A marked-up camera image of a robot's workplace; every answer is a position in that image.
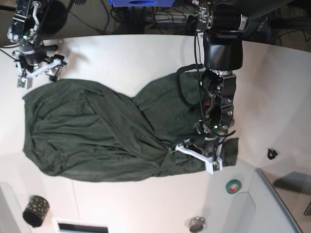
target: dark green cloth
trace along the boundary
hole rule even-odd
[[[191,103],[199,99],[196,75],[181,76]],[[198,159],[168,152],[198,120],[180,101],[174,74],[151,82],[134,98],[91,81],[60,80],[24,100],[24,152],[47,175],[123,182],[205,169]]]

